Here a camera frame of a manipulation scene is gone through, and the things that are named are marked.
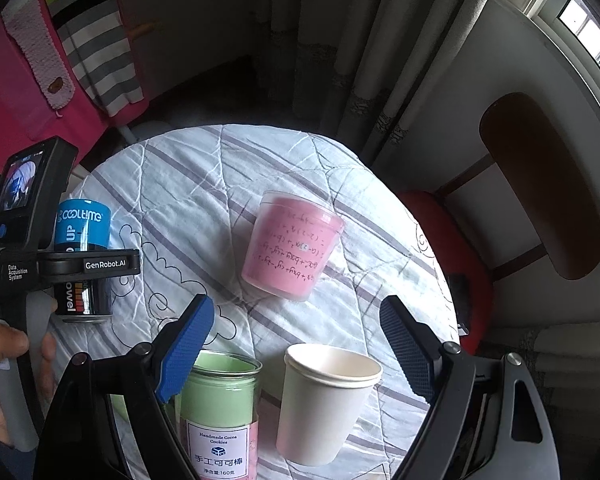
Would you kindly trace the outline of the white paper cup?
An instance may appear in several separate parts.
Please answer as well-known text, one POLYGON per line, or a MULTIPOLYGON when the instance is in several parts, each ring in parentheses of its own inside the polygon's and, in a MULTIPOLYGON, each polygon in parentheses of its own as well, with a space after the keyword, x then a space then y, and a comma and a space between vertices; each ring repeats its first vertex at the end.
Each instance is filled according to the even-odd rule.
POLYGON ((291 463, 327 465, 380 381, 382 366, 364 354, 326 344, 293 344, 284 363, 277 451, 291 463))

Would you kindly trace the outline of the pink plastic cup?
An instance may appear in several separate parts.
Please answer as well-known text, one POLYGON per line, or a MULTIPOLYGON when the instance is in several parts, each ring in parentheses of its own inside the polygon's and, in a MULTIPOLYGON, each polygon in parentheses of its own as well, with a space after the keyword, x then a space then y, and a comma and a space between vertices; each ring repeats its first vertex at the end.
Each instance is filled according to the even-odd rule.
POLYGON ((307 300, 344 229, 327 208, 297 195, 267 192, 254 222, 242 278, 294 301, 307 300))

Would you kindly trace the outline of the green pink cookie jar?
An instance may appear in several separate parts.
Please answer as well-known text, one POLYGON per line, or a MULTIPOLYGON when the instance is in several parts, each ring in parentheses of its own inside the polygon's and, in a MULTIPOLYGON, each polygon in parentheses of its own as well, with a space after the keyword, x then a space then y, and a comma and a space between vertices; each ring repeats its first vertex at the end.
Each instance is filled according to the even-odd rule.
POLYGON ((178 436, 201 479, 257 477, 260 361, 202 350, 175 397, 178 436))

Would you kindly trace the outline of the red chair cushion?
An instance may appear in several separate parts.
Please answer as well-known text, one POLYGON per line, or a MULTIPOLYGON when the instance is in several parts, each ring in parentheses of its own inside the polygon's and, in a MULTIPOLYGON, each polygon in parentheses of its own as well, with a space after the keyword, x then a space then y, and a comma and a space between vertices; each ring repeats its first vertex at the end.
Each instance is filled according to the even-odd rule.
POLYGON ((476 354, 494 311, 488 269, 449 211, 434 196, 424 191, 407 191, 400 193, 399 198, 424 231, 448 283, 460 345, 476 354))

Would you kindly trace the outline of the hot pink towel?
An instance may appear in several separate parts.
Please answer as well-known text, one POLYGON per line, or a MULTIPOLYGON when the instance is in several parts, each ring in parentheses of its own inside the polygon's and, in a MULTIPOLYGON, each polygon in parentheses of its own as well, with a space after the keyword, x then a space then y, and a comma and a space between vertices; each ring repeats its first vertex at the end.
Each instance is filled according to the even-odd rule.
MULTIPOLYGON (((74 76, 45 0, 38 1, 74 85, 74 96, 61 110, 50 108, 20 47, 4 26, 1 13, 9 0, 3 0, 4 6, 0 10, 0 168, 12 153, 52 136, 60 136, 76 146, 81 155, 85 155, 107 129, 132 122, 146 110, 149 103, 130 40, 137 78, 144 94, 143 101, 125 107, 114 117, 108 116, 95 105, 74 76)), ((128 33, 119 0, 118 5, 123 26, 128 33)))

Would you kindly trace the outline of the brown wooden chair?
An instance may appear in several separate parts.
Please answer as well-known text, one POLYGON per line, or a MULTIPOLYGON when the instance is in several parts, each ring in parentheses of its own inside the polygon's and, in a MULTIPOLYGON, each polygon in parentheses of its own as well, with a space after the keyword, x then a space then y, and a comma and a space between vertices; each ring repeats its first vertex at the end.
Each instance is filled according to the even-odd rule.
POLYGON ((580 280, 600 263, 600 214, 577 162, 531 96, 512 92, 483 113, 479 134, 488 154, 440 186, 439 200, 498 166, 540 244, 489 271, 494 282, 544 257, 565 280, 580 280))

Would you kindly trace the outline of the pink knitted scarf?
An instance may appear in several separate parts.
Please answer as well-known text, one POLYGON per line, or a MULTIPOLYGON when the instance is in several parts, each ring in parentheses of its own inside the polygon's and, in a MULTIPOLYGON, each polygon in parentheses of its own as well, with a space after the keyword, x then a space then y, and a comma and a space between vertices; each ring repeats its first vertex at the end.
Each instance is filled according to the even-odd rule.
POLYGON ((74 85, 45 23, 40 2, 9 0, 1 16, 50 108, 61 110, 67 106, 74 96, 74 85))

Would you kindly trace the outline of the wooden towel rack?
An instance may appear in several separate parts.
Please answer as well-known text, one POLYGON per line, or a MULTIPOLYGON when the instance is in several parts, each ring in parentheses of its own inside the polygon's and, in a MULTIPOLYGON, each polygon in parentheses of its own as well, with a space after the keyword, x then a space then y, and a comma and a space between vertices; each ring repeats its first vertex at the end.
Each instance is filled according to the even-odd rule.
POLYGON ((157 22, 147 22, 136 25, 128 30, 128 35, 131 41, 142 38, 154 32, 158 27, 157 22))

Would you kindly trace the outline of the grey green striped scarf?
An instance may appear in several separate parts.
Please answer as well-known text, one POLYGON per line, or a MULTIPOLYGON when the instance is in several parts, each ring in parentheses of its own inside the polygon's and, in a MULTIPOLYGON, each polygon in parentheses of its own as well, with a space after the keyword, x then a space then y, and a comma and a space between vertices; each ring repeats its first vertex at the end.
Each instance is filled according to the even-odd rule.
POLYGON ((143 101, 118 0, 45 0, 76 80, 108 116, 143 101))

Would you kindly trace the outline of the beige curtain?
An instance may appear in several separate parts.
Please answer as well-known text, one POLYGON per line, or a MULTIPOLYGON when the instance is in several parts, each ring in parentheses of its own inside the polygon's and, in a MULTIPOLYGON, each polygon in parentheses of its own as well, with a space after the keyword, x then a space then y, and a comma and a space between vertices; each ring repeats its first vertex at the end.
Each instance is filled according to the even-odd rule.
POLYGON ((261 0, 273 96, 364 162, 401 143, 488 0, 261 0))

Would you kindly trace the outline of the white framed window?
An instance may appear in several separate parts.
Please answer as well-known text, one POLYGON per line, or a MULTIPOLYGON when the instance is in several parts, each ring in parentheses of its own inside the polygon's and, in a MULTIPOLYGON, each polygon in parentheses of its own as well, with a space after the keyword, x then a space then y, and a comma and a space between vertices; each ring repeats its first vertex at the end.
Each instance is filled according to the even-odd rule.
POLYGON ((600 18, 585 0, 507 0, 538 26, 600 103, 600 18))

